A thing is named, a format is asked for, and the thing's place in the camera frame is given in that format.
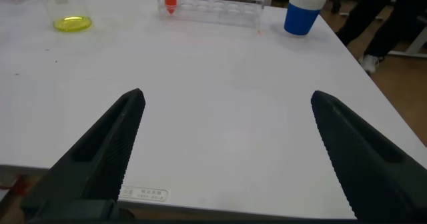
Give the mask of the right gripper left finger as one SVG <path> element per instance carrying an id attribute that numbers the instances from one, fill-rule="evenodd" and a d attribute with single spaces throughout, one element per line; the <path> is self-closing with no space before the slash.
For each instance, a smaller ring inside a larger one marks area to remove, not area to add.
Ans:
<path id="1" fill-rule="evenodd" d="M 24 197 L 24 216 L 113 216 L 144 108 L 140 89 L 123 94 Z"/>

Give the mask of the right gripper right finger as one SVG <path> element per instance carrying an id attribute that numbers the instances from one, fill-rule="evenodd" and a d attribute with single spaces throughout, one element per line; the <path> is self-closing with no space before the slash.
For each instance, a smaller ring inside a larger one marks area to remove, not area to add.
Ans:
<path id="1" fill-rule="evenodd" d="M 336 97 L 315 91 L 312 111 L 359 221 L 425 221 L 426 168 Z"/>

